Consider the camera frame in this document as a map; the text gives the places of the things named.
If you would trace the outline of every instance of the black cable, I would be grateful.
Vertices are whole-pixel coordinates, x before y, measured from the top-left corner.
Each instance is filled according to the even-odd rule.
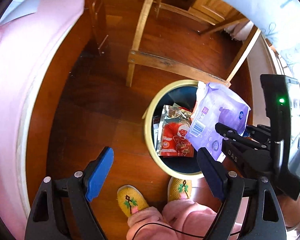
[[[181,233],[181,234],[184,234],[184,235],[187,235],[187,236],[192,236],[192,237],[197,237],[197,238],[202,238],[202,239],[204,238],[204,236],[191,235],[191,234],[188,234],[188,233],[185,233],[185,232],[176,230],[176,229],[174,229],[174,228],[171,228],[171,227],[166,226],[166,225],[163,225],[163,224],[159,224],[159,223],[146,223],[146,224],[144,224],[143,226],[141,226],[141,227],[135,232],[135,234],[134,234],[132,240],[134,240],[134,238],[135,238],[136,234],[139,232],[139,230],[140,230],[142,227],[145,227],[145,226],[147,226],[147,225],[159,225],[159,226],[163,226],[163,227],[165,227],[165,228],[169,228],[169,229],[171,229],[171,230],[173,230],[173,231],[176,231],[176,232],[178,232],[178,233]],[[236,235],[236,234],[238,234],[238,233],[240,233],[240,231],[235,232],[235,233],[232,233],[232,234],[230,234],[230,236]]]

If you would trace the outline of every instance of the yellow slipper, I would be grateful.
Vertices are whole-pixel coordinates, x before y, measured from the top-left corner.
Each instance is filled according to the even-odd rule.
[[[127,217],[149,207],[140,191],[131,185],[122,186],[117,190],[117,201]]]
[[[168,202],[177,199],[187,199],[191,197],[191,180],[176,179],[171,177],[168,185]]]

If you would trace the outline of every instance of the trash bin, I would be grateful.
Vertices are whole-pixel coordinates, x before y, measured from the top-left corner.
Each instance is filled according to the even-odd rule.
[[[187,109],[193,109],[196,101],[198,81],[180,80],[173,82],[159,91],[151,101],[144,114],[144,138],[152,159],[167,174],[178,179],[199,179],[203,174],[197,164],[197,152],[194,157],[168,157],[158,156],[154,148],[153,117],[161,116],[164,105],[173,103]]]

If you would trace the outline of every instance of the pant leg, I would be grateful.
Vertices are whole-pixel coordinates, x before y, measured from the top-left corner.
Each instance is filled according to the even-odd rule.
[[[197,236],[204,236],[216,213],[209,207],[200,205],[190,199],[179,199],[165,205],[162,215],[167,223],[174,229]],[[240,231],[241,224],[236,223],[232,232]],[[192,236],[176,233],[179,240],[198,240]]]
[[[128,218],[130,227],[126,234],[127,240],[132,240],[137,230],[146,223],[159,223],[169,226],[165,223],[162,215],[155,207],[149,207],[133,214]],[[176,232],[159,225],[146,225],[136,234],[134,240],[178,240]]]

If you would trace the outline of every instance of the dark blue gripper pad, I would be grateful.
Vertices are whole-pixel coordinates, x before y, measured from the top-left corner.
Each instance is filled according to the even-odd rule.
[[[228,183],[226,169],[220,162],[213,159],[205,147],[198,150],[197,162],[213,196],[224,201]]]
[[[87,178],[88,180],[86,183],[85,198],[89,202],[91,202],[95,197],[99,195],[103,183],[106,177],[108,176],[113,160],[114,160],[113,149],[110,147],[105,147],[103,151],[100,153],[98,159],[93,161],[93,162],[97,162],[97,164],[94,170],[90,172],[91,175],[89,174],[89,178]]]

